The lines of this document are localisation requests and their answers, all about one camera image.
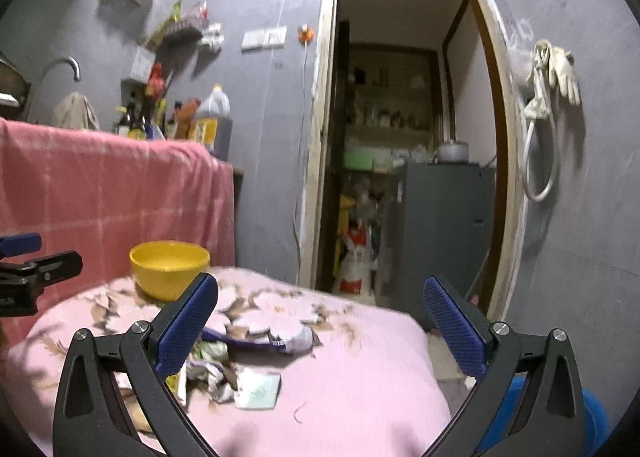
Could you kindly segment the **green wrapper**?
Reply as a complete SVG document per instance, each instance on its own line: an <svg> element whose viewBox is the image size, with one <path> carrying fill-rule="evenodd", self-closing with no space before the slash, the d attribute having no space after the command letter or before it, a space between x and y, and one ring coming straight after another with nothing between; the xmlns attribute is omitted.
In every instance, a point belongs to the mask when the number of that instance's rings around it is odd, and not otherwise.
<svg viewBox="0 0 640 457"><path fill-rule="evenodd" d="M230 403L238 389L238 375L224 342L198 341L186 359L186 380L216 404Z"/></svg>

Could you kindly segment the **blue white plastic bag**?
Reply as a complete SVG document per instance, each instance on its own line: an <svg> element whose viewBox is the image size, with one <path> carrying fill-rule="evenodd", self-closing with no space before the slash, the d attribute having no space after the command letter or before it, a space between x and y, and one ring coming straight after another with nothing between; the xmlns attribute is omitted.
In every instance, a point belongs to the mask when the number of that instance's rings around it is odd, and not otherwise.
<svg viewBox="0 0 640 457"><path fill-rule="evenodd" d="M201 339L293 355L311 349L312 327L322 321L314 303L298 291L242 291L239 286L226 286L219 288Z"/></svg>

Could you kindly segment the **blue plastic bucket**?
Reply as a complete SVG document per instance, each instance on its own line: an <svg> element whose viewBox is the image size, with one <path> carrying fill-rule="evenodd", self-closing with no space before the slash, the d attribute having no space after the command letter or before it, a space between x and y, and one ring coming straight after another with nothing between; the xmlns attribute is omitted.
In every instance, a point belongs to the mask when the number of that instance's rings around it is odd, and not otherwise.
<svg viewBox="0 0 640 457"><path fill-rule="evenodd" d="M497 444L506 435L506 428L515 413L518 401L522 395L525 385L525 376L517 375L513 378L509 391L506 393L498 414L492 422L479 451L487 451L488 448ZM582 390L582 398L585 405L585 435L586 435L586 455L592 456L604 443L610 434L608 427L608 417L602 403L589 390Z"/></svg>

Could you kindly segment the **red plaid cloth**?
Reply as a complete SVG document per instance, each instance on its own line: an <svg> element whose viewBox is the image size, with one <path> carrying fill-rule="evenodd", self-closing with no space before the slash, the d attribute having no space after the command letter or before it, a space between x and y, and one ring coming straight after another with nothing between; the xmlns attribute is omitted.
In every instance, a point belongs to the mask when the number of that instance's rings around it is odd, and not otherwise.
<svg viewBox="0 0 640 457"><path fill-rule="evenodd" d="M44 290L40 311L128 275L130 249L147 241L195 243L231 266L233 171L185 140L2 121L1 232L37 233L43 255L75 250L84 262Z"/></svg>

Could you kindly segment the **yellow plastic bowl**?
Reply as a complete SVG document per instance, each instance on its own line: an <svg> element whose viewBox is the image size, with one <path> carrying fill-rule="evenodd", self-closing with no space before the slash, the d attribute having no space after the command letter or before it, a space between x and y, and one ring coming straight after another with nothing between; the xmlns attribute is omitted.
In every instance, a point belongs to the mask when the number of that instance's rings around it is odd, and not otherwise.
<svg viewBox="0 0 640 457"><path fill-rule="evenodd" d="M177 300L199 273L209 268L209 252L194 243L156 240L140 243L129 251L132 277L154 300Z"/></svg>

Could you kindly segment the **grey rag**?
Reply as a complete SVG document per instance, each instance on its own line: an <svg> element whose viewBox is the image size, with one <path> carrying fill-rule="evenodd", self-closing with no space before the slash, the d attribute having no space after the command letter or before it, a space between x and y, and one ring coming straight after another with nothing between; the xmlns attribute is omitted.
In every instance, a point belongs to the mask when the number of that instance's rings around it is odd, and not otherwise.
<svg viewBox="0 0 640 457"><path fill-rule="evenodd" d="M100 125L88 98L70 93L53 109L51 125L65 130L99 131Z"/></svg>

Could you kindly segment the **dark sauce bottle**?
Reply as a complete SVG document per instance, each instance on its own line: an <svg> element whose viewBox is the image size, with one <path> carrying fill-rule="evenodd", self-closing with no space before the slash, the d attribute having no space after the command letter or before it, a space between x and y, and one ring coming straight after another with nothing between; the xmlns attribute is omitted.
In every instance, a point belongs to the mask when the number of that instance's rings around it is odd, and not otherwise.
<svg viewBox="0 0 640 457"><path fill-rule="evenodd" d="M135 140L145 140L146 131L139 116L137 94L131 92L126 106L117 107L120 118L116 124L115 133L120 137Z"/></svg>

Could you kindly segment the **grey washing machine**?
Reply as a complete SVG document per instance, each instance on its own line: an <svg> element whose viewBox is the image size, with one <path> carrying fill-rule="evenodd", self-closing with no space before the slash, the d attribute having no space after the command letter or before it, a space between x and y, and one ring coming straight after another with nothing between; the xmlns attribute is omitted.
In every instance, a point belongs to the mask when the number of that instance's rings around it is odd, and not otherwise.
<svg viewBox="0 0 640 457"><path fill-rule="evenodd" d="M442 276L468 295L488 255L494 226L495 170L475 163L409 163L390 173L386 247L390 307L424 330L423 286Z"/></svg>

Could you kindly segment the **red white sack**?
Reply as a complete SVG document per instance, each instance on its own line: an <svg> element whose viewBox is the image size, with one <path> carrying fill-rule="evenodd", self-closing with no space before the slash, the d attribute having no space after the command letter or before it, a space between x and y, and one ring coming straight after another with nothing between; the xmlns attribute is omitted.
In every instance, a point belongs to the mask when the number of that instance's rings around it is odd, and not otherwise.
<svg viewBox="0 0 640 457"><path fill-rule="evenodd" d="M337 295L364 298L372 295L373 251L369 229L351 218L341 235L344 253L338 263L333 291Z"/></svg>

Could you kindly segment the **large oil jug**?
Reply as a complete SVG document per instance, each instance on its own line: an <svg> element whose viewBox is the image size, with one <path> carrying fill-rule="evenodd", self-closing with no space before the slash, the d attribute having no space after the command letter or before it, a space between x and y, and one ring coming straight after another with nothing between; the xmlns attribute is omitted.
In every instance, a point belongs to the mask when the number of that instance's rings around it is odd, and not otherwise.
<svg viewBox="0 0 640 457"><path fill-rule="evenodd" d="M227 161L233 121L230 100L222 86L216 84L191 118L188 139L201 144L212 157Z"/></svg>

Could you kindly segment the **metal pot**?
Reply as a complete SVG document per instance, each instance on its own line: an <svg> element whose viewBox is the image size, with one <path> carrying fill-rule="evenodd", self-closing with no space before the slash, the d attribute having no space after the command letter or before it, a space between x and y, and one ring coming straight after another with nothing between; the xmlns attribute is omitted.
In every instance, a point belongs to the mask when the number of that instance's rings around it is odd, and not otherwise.
<svg viewBox="0 0 640 457"><path fill-rule="evenodd" d="M467 164L470 162L470 145L450 139L437 147L436 160L440 164Z"/></svg>

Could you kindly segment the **green box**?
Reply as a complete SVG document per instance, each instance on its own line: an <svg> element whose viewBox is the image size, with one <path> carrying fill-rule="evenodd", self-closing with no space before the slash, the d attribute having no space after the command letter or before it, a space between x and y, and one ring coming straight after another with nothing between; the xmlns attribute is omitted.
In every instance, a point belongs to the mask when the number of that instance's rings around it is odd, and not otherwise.
<svg viewBox="0 0 640 457"><path fill-rule="evenodd" d="M373 154L367 151L346 151L343 156L343 168L345 170L371 172L373 165Z"/></svg>

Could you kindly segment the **cream rubber gloves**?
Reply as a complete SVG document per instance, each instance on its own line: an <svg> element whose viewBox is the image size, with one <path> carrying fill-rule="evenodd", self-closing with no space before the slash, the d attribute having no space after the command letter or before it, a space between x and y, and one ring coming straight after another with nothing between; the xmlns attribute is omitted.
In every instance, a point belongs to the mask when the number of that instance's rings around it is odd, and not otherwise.
<svg viewBox="0 0 640 457"><path fill-rule="evenodd" d="M542 79L542 85L555 88L572 106L582 105L578 80L574 73L574 56L569 50L540 39L533 49L533 64L528 76L530 82Z"/></svg>

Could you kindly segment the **wall socket panel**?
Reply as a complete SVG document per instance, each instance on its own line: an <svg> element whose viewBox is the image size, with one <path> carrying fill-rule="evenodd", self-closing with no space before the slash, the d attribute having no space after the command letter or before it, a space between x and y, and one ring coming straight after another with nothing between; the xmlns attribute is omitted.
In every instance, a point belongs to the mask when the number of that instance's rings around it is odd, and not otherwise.
<svg viewBox="0 0 640 457"><path fill-rule="evenodd" d="M288 28L285 26L247 31L244 33L241 50L252 52L253 50L270 50L270 48L282 48L285 46Z"/></svg>

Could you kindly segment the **wooden door frame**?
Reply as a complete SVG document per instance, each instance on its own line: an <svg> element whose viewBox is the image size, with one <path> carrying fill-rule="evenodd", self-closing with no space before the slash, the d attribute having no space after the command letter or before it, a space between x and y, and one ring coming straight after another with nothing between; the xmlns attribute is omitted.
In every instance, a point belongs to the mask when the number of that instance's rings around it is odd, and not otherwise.
<svg viewBox="0 0 640 457"><path fill-rule="evenodd" d="M469 1L485 51L497 141L497 213L486 265L490 281L485 287L480 307L488 318L502 319L509 310L518 280L526 229L527 203L520 168L524 120L518 108L518 86L512 73L508 29L499 1ZM314 27L314 76L304 87L306 108L300 133L303 146L300 154L302 188L296 202L299 214L294 218L294 225L296 284L306 289L317 284L336 17L337 0L320 0L319 21Z"/></svg>

